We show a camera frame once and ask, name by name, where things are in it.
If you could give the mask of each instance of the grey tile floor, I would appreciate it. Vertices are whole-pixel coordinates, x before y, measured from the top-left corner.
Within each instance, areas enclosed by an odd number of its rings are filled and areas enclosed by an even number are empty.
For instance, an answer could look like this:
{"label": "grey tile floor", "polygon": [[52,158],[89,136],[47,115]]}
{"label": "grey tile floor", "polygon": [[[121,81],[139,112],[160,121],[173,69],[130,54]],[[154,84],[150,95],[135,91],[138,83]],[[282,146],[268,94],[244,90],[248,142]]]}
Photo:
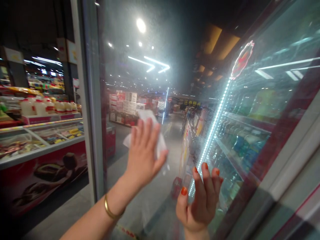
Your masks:
{"label": "grey tile floor", "polygon": [[[127,165],[128,149],[122,145],[122,141],[130,133],[130,128],[117,124],[115,127],[116,154],[108,164],[105,177],[106,189],[110,189],[115,184]],[[142,236],[143,239],[171,239],[174,228],[179,227],[175,216],[175,203],[170,198],[170,191],[173,180],[179,172],[181,127],[182,115],[178,113],[170,114],[164,119],[162,132],[169,148],[167,162],[170,170],[166,171],[165,175],[158,174],[127,206],[124,216],[119,220],[119,225]],[[31,229],[24,236],[24,240],[59,239],[90,207],[90,190],[87,185]],[[115,229],[111,239],[130,238]]]}

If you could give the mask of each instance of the finger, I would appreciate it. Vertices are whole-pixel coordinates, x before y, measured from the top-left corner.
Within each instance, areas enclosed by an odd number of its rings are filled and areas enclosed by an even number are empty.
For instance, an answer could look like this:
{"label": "finger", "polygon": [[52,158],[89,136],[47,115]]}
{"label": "finger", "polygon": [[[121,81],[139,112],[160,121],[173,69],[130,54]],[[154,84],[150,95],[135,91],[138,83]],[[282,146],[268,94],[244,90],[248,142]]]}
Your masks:
{"label": "finger", "polygon": [[187,207],[188,207],[188,189],[183,187],[178,196],[176,205],[177,218],[181,221],[183,225],[187,223]]}
{"label": "finger", "polygon": [[137,135],[136,135],[136,146],[140,145],[141,137],[143,134],[143,120],[138,119]]}
{"label": "finger", "polygon": [[136,137],[137,137],[137,129],[135,126],[131,127],[131,147],[135,146],[136,143]]}
{"label": "finger", "polygon": [[151,132],[151,137],[148,143],[148,148],[155,150],[156,146],[157,146],[157,142],[158,142],[158,138],[159,138],[159,133],[160,133],[160,128],[161,125],[159,123],[157,123],[152,132]]}
{"label": "finger", "polygon": [[194,178],[194,185],[196,188],[196,193],[194,197],[194,202],[193,202],[193,208],[194,205],[196,205],[196,209],[198,208],[206,208],[207,204],[207,194],[206,190],[204,188],[202,179],[200,174],[198,173],[198,170],[196,167],[193,168],[193,178]]}
{"label": "finger", "polygon": [[212,178],[212,183],[215,191],[216,201],[218,201],[219,199],[220,187],[221,187],[219,174],[220,174],[220,170],[218,168],[212,169],[211,178]]}
{"label": "finger", "polygon": [[201,169],[202,169],[204,188],[206,190],[206,195],[207,195],[207,209],[210,211],[212,209],[215,209],[215,204],[214,204],[215,191],[213,188],[212,179],[208,169],[208,164],[206,162],[203,163],[201,165]]}
{"label": "finger", "polygon": [[162,168],[163,164],[166,162],[168,153],[169,150],[161,151],[159,158],[154,163],[153,176],[157,175],[157,173]]}
{"label": "finger", "polygon": [[152,130],[152,119],[148,118],[146,124],[144,125],[144,129],[143,129],[143,136],[141,139],[142,146],[147,146],[147,144],[150,140],[151,130]]}

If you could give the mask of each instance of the forearm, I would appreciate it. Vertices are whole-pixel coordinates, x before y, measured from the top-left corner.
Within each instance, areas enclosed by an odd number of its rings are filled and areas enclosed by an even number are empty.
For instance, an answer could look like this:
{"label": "forearm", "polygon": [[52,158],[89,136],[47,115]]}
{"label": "forearm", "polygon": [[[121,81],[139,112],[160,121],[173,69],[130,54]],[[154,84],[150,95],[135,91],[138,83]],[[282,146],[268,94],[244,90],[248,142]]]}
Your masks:
{"label": "forearm", "polygon": [[[138,191],[130,179],[123,175],[107,193],[109,210],[115,215],[120,215]],[[118,219],[114,220],[106,213],[103,196],[62,236],[61,240],[103,239],[111,233],[117,221]]]}
{"label": "forearm", "polygon": [[190,232],[185,228],[184,236],[185,236],[185,240],[209,240],[210,239],[207,228],[200,232]]}

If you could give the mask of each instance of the orange nail polish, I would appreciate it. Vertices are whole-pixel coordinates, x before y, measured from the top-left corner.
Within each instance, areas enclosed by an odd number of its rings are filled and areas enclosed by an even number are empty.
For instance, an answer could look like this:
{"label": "orange nail polish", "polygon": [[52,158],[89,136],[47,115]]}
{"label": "orange nail polish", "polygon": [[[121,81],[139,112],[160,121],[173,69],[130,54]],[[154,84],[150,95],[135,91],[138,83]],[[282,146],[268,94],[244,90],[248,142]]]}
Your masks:
{"label": "orange nail polish", "polygon": [[186,188],[186,187],[183,187],[183,188],[181,189],[181,194],[182,194],[183,196],[185,196],[185,195],[187,195],[187,193],[188,193],[187,188]]}

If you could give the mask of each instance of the hand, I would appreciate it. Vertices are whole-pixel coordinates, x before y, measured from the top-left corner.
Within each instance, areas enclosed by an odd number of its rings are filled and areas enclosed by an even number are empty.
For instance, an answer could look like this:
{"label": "hand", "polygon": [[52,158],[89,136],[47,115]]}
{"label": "hand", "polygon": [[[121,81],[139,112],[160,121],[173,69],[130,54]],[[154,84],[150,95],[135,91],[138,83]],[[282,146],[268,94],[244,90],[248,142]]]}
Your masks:
{"label": "hand", "polygon": [[151,118],[146,123],[138,119],[138,126],[132,127],[128,165],[124,175],[132,181],[137,191],[151,182],[166,161],[168,150],[162,151],[159,159],[155,159],[160,127],[157,123],[152,128]]}
{"label": "hand", "polygon": [[194,235],[200,239],[199,236],[208,235],[207,226],[215,216],[219,201],[223,182],[223,178],[219,177],[220,170],[214,168],[210,176],[207,163],[203,163],[201,169],[203,182],[197,169],[193,168],[196,188],[193,203],[188,205],[188,190],[185,187],[182,188],[177,201],[176,214],[185,228],[186,238],[187,235]]}

